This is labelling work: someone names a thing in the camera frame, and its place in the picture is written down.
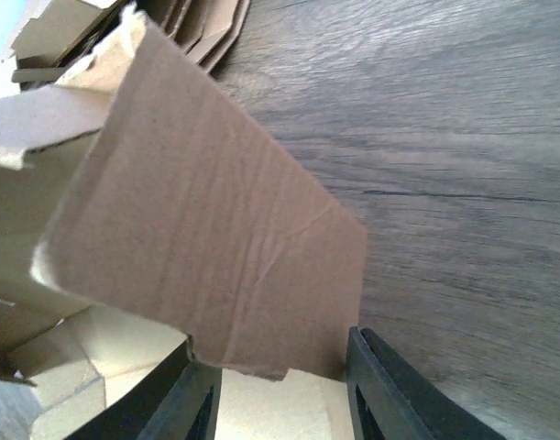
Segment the brown cardboard box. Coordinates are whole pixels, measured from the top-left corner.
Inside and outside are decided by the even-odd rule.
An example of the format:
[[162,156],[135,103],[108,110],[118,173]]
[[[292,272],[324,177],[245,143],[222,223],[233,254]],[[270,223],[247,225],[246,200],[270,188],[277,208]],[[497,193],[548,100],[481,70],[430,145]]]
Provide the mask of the brown cardboard box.
[[350,439],[366,229],[143,12],[0,98],[0,439],[68,439],[183,342],[213,439]]

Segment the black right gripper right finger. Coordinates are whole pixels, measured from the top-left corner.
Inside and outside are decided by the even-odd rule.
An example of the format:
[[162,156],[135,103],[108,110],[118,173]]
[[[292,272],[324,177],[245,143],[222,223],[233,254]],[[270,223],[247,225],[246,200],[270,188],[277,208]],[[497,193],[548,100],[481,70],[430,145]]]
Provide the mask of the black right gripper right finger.
[[356,439],[502,439],[369,328],[352,327],[346,385]]

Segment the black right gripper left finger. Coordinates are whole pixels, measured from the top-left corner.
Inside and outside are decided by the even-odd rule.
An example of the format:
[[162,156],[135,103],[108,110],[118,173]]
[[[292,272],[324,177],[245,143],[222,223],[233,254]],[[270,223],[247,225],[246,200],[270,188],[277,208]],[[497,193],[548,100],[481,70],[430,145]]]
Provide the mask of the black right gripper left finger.
[[183,342],[129,393],[71,434],[72,439],[213,439],[222,370],[189,356]]

